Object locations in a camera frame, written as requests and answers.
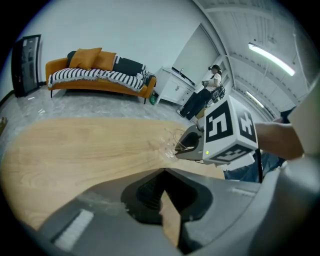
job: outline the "wooden table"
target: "wooden table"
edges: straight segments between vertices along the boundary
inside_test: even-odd
[[[58,208],[93,185],[172,167],[224,179],[213,164],[170,161],[160,153],[172,121],[127,118],[62,118],[34,123],[9,145],[1,186],[15,216],[35,229]]]

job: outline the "black cushion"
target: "black cushion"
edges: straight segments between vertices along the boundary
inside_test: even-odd
[[[141,73],[144,70],[145,66],[139,62],[119,56],[116,56],[115,58],[112,71],[135,77],[138,73]]]
[[[66,63],[67,68],[69,68],[71,59],[72,59],[72,57],[75,55],[75,53],[76,53],[76,50],[70,51],[70,52],[68,53],[68,55],[67,55],[68,62]]]

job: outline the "human arm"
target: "human arm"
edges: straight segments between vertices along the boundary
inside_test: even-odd
[[[300,140],[291,124],[276,122],[256,123],[256,135],[261,150],[286,160],[304,153]]]

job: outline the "black and white striped throw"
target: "black and white striped throw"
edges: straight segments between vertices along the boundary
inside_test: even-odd
[[[64,68],[49,76],[48,87],[52,88],[55,84],[77,81],[77,80],[97,80],[101,69],[93,68],[85,70],[82,68]]]
[[[117,71],[101,71],[98,74],[101,79],[109,80],[110,82],[123,85],[135,92],[140,92],[144,87],[144,81],[137,79],[136,76],[127,75]]]

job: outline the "glass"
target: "glass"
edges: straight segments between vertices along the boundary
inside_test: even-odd
[[[186,149],[186,147],[179,142],[185,131],[184,129],[164,129],[164,133],[160,136],[159,153],[165,161],[178,161],[176,157],[176,146],[179,146],[182,150]]]

